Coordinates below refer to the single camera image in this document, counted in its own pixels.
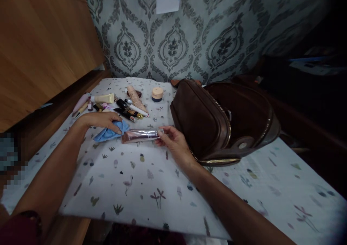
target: patterned wall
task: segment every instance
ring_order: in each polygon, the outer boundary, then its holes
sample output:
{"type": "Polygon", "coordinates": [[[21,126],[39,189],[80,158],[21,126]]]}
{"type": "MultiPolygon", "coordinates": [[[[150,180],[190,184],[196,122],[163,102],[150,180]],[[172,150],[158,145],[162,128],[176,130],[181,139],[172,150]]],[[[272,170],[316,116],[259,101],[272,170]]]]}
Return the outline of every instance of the patterned wall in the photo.
{"type": "Polygon", "coordinates": [[[247,72],[262,54],[282,55],[329,11],[329,0],[87,0],[115,77],[203,83],[247,72]]]}

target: hand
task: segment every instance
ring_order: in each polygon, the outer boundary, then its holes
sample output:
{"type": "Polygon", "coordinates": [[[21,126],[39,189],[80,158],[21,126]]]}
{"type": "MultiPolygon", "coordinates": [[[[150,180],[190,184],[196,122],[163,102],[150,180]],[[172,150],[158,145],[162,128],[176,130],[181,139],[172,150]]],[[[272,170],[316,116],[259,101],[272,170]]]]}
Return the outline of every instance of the hand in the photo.
{"type": "Polygon", "coordinates": [[[161,126],[159,128],[164,129],[165,134],[158,131],[160,139],[157,139],[155,143],[157,146],[167,146],[181,169],[186,165],[196,163],[196,160],[189,150],[185,137],[180,131],[172,126],[161,126]]]}
{"type": "Polygon", "coordinates": [[[112,123],[114,120],[122,121],[122,118],[115,112],[90,112],[79,117],[75,124],[108,128],[121,135],[122,131],[112,123]]]}

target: white tablecloth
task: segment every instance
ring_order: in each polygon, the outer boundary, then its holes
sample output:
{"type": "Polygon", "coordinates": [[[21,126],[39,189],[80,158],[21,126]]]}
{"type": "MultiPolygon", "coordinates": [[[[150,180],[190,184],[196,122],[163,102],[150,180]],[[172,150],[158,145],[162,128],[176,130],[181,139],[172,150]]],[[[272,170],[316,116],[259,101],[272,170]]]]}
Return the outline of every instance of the white tablecloth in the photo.
{"type": "MultiPolygon", "coordinates": [[[[150,113],[149,118],[129,122],[131,128],[173,125],[169,105],[176,89],[169,83],[109,78],[91,93],[115,93],[126,98],[130,84],[141,90],[150,113]],[[159,103],[151,100],[151,90],[156,86],[164,89],[159,103]]],[[[10,213],[72,123],[68,117],[4,190],[1,203],[10,213]]],[[[61,214],[230,239],[166,148],[152,142],[122,145],[120,139],[97,144],[93,137],[101,130],[90,128],[86,134],[77,170],[59,209],[61,214]]],[[[236,165],[206,169],[297,244],[330,244],[338,238],[346,200],[281,139],[236,165]]]]}

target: dark bag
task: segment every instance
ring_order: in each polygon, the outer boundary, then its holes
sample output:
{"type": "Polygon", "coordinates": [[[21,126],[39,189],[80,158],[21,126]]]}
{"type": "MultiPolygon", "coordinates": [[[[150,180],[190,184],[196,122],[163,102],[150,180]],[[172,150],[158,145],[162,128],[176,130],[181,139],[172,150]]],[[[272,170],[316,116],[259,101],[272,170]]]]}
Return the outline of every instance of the dark bag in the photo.
{"type": "Polygon", "coordinates": [[[179,83],[170,105],[175,127],[202,165],[234,164],[273,142],[280,124],[260,93],[233,83],[179,83]]]}

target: red sleeve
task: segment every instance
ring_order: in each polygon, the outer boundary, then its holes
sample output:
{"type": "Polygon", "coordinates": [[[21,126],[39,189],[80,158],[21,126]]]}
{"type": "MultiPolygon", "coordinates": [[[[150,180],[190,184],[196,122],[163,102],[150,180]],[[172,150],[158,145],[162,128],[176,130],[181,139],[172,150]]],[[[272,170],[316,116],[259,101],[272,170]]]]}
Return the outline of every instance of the red sleeve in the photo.
{"type": "Polygon", "coordinates": [[[26,211],[12,217],[0,229],[3,245],[39,245],[41,220],[36,212],[26,211]]]}

